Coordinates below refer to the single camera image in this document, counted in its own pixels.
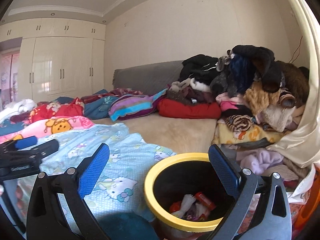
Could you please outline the person's left hand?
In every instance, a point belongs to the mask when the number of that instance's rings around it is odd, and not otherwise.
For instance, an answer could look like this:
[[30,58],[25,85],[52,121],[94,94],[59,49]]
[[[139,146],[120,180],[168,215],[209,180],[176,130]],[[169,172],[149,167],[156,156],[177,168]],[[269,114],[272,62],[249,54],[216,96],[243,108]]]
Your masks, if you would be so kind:
[[3,193],[4,193],[4,187],[3,185],[0,185],[0,197],[2,196]]

